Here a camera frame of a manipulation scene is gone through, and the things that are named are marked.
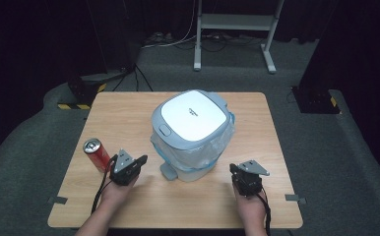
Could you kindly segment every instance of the gray carpet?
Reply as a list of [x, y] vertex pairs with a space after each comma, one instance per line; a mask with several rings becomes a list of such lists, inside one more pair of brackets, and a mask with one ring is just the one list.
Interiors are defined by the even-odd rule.
[[[216, 50], [221, 46], [204, 42]], [[277, 73], [268, 74], [258, 44], [202, 51], [202, 71], [194, 72], [193, 50], [143, 49], [137, 62], [155, 91], [204, 89], [260, 91], [269, 102], [303, 226], [273, 235], [380, 235], [380, 167], [356, 127], [342, 93], [331, 90], [342, 114], [299, 112], [290, 92], [297, 86], [316, 43], [273, 42]], [[138, 73], [139, 90], [148, 91]], [[111, 81], [113, 90], [120, 80]], [[136, 89], [135, 74], [116, 88]], [[88, 110], [60, 110], [72, 99], [66, 84], [52, 89], [43, 109], [17, 127], [0, 147], [0, 235], [73, 235], [47, 225], [52, 205], [88, 117]], [[240, 231], [119, 231], [120, 235], [240, 235]]]

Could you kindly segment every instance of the light blue container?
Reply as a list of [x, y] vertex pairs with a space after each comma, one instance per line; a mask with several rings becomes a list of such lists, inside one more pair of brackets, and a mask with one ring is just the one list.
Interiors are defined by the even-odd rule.
[[187, 90], [163, 102], [152, 116], [151, 142], [165, 160], [168, 180], [195, 181], [217, 163], [234, 133], [234, 116], [215, 92]]

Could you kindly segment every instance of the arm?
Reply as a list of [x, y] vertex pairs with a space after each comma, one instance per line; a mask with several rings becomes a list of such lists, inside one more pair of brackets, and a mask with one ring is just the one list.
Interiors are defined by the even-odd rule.
[[115, 183], [110, 183], [104, 188], [101, 193], [100, 204], [98, 205], [95, 212], [86, 220], [82, 227], [77, 231], [77, 236], [98, 236], [106, 235], [110, 220], [117, 210], [122, 206], [126, 201], [132, 187], [135, 185], [135, 182], [138, 180], [136, 177], [129, 186], [119, 186]]
[[233, 192], [246, 236], [267, 236], [267, 232], [264, 228], [266, 211], [263, 203], [261, 203], [256, 196], [247, 198], [239, 195], [235, 186], [233, 186]]

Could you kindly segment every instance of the yellow black hazard tape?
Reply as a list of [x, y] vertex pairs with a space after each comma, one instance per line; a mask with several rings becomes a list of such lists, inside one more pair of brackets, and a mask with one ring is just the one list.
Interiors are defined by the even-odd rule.
[[58, 108], [62, 110], [72, 110], [72, 109], [89, 110], [91, 106], [88, 104], [58, 103]]
[[335, 101], [335, 99], [331, 96], [331, 103], [334, 107], [337, 107], [337, 102]]
[[106, 89], [106, 84], [103, 84], [100, 87], [98, 87], [97, 93], [103, 91], [104, 89]]
[[[102, 84], [98, 87], [95, 93], [99, 93], [106, 88], [106, 84]], [[90, 104], [85, 103], [58, 103], [58, 108], [62, 110], [73, 110], [73, 109], [81, 109], [81, 110], [89, 110], [92, 108]]]

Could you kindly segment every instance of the metal bracket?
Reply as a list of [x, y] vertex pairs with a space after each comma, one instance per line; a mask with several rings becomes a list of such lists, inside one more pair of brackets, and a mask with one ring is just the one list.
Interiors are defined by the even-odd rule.
[[114, 173], [119, 173], [119, 171], [129, 166], [133, 161], [134, 158], [124, 149], [121, 149], [116, 160], [116, 165], [114, 166]]
[[264, 169], [264, 167], [261, 166], [255, 160], [248, 160], [248, 161], [238, 164], [237, 166], [239, 169], [244, 170], [245, 172], [248, 172], [251, 174], [260, 174], [260, 175], [266, 175], [266, 176], [270, 175], [270, 172]]

